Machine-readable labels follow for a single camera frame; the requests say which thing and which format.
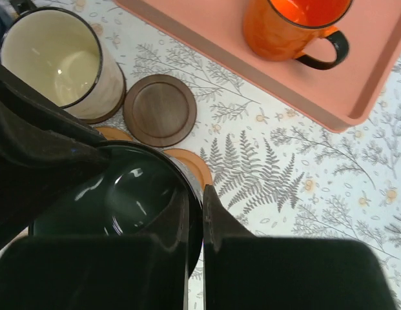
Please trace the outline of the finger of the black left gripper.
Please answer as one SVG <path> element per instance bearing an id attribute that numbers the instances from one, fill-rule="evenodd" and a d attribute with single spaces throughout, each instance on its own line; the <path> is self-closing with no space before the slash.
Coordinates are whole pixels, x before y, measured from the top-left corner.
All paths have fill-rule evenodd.
<path id="1" fill-rule="evenodd" d="M 103 172 L 97 130 L 0 64 L 0 250 L 58 197 Z"/>

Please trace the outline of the cream enamel mug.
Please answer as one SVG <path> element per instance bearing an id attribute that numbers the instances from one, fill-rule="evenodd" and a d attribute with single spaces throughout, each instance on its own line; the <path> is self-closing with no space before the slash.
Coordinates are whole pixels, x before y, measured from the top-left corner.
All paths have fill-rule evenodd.
<path id="1" fill-rule="evenodd" d="M 117 62 L 77 14 L 31 1 L 12 1 L 18 17 L 0 43 L 0 64 L 80 119 L 112 78 Z"/>

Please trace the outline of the light wooden coaster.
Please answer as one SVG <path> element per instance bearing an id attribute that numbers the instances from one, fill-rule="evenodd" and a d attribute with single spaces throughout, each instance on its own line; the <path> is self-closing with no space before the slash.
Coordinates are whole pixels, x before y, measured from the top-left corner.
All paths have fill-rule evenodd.
<path id="1" fill-rule="evenodd" d="M 102 126 L 95 127 L 95 129 L 99 131 L 107 140 L 133 141 L 131 135 L 114 127 Z"/>
<path id="2" fill-rule="evenodd" d="M 184 164 L 199 181 L 202 189 L 213 184 L 208 165 L 195 153 L 185 149 L 168 149 L 164 153 Z"/>

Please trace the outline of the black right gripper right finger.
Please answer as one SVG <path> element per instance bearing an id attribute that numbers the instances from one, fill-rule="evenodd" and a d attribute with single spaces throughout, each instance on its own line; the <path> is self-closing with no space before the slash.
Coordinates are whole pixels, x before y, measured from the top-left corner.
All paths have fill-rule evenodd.
<path id="1" fill-rule="evenodd" d="M 345 239 L 255 236 L 203 193 L 206 309 L 394 309 L 377 257 Z"/>

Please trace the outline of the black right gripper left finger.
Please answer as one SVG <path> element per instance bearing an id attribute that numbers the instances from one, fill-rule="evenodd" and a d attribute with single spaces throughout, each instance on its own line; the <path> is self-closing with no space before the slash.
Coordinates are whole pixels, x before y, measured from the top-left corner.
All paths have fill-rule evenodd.
<path id="1" fill-rule="evenodd" d="M 137 234 L 19 238 L 39 209 L 0 201 L 0 309 L 186 309 L 189 206 L 181 186 Z"/>

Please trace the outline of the dark green mug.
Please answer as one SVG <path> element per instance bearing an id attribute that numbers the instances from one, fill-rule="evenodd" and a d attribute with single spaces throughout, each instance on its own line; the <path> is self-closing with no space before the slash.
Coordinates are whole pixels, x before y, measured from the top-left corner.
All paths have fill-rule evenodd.
<path id="1" fill-rule="evenodd" d="M 173 201 L 189 198 L 188 268 L 201 252 L 203 188 L 189 168 L 160 151 L 136 143 L 105 142 L 108 167 L 76 186 L 30 224 L 33 236 L 124 235 L 141 232 Z"/>

